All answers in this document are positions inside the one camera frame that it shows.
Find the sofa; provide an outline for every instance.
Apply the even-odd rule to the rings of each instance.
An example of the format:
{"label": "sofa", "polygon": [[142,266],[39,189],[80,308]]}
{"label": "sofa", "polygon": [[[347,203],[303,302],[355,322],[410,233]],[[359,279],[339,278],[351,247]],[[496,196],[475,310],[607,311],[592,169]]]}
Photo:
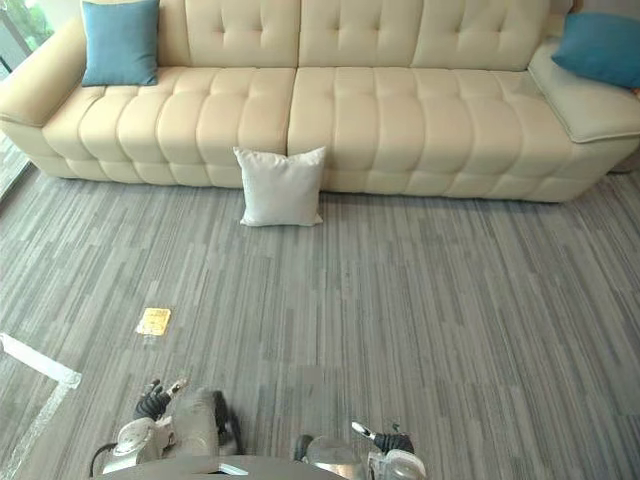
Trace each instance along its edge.
{"label": "sofa", "polygon": [[80,86],[78,19],[5,82],[0,128],[65,178],[238,188],[233,146],[324,145],[326,191],[562,202],[638,148],[640,101],[556,66],[548,14],[549,0],[161,0],[156,86]]}

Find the small yellow card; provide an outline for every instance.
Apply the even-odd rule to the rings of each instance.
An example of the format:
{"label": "small yellow card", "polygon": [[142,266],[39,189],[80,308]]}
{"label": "small yellow card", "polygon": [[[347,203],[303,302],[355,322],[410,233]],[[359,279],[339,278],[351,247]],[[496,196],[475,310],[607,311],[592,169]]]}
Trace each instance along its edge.
{"label": "small yellow card", "polygon": [[136,332],[142,335],[164,335],[170,316],[171,310],[168,308],[146,308]]}

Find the sofa armrest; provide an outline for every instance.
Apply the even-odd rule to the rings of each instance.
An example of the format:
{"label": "sofa armrest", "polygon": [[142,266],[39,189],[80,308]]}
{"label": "sofa armrest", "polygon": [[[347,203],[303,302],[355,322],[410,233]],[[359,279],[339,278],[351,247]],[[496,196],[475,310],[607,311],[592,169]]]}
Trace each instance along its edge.
{"label": "sofa armrest", "polygon": [[78,84],[85,64],[86,39],[78,18],[0,84],[0,120],[42,127]]}
{"label": "sofa armrest", "polygon": [[630,90],[578,77],[551,59],[559,40],[536,51],[529,72],[575,143],[640,136],[640,101]]}

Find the glass door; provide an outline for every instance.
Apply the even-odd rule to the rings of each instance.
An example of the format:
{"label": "glass door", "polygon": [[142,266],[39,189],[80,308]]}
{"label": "glass door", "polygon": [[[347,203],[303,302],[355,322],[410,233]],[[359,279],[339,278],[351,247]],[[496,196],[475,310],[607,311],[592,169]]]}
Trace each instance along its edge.
{"label": "glass door", "polygon": [[0,80],[52,34],[37,0],[0,0]]}

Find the white tape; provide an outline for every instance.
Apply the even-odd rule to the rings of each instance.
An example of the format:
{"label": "white tape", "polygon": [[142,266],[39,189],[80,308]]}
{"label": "white tape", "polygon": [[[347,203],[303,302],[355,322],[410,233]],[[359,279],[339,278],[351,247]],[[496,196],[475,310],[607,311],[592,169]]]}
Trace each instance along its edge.
{"label": "white tape", "polygon": [[0,343],[2,343],[5,353],[58,382],[47,403],[42,407],[42,410],[29,425],[28,430],[18,442],[16,448],[11,452],[9,463],[0,471],[0,480],[12,480],[31,447],[33,447],[47,423],[53,418],[69,390],[78,388],[82,375],[55,360],[51,360],[46,355],[10,337],[6,333],[0,333]]}
{"label": "white tape", "polygon": [[10,337],[6,333],[0,333],[0,342],[2,342],[6,353],[34,370],[45,374],[47,377],[63,383],[69,388],[75,389],[80,384],[82,375],[78,372],[74,372],[61,363],[51,360],[49,357]]}
{"label": "white tape", "polygon": [[58,410],[69,388],[70,387],[64,383],[56,385],[56,389],[49,397],[49,400],[47,400],[47,403],[42,407],[42,410],[40,410],[38,416],[31,425],[29,425],[29,429],[22,436],[16,448],[11,452],[9,463],[7,463],[7,466],[0,472],[0,480],[13,479],[20,465],[22,465],[22,462],[31,450],[31,447],[33,447],[33,444],[44,430],[44,427],[46,427],[49,420],[51,420],[56,413],[56,410]]}

